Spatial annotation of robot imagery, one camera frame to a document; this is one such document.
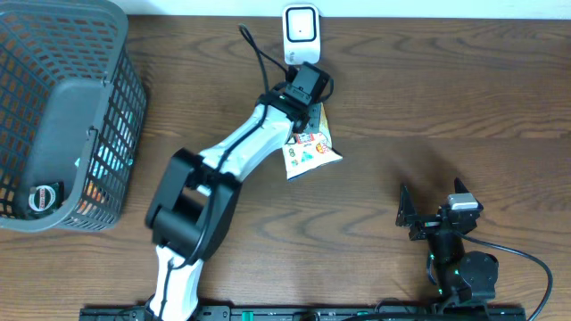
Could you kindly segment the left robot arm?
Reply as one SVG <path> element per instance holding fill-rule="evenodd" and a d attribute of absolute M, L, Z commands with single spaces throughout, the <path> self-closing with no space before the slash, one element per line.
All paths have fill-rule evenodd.
<path fill-rule="evenodd" d="M 171 158 L 145 217 L 159 263 L 152 320 L 187 320 L 198 306 L 204 263 L 228 233 L 245 179 L 310 121 L 310 108 L 334 92 L 334 80 L 305 62 L 257 99 L 250 118 L 199 153 Z"/>

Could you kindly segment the large yellow snack bag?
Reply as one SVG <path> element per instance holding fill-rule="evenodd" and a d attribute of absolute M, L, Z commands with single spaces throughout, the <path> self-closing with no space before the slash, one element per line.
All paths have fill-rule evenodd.
<path fill-rule="evenodd" d="M 309 112 L 306 128 L 300 134 L 293 134 L 282 146 L 288 180 L 343 159 L 342 154 L 333 148 L 324 104 L 312 105 Z"/>

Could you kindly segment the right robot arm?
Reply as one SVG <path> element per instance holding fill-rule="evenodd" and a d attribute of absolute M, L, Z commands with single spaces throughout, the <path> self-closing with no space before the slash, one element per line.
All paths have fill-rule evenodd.
<path fill-rule="evenodd" d="M 453 306 L 486 303 L 496 296 L 498 260 L 489 253 L 466 251 L 463 244 L 483 209 L 459 178 L 454 179 L 454 193 L 432 215 L 419 213 L 409 189 L 401 186 L 395 225 L 407 227 L 411 241 L 428 243 L 429 280 Z"/>

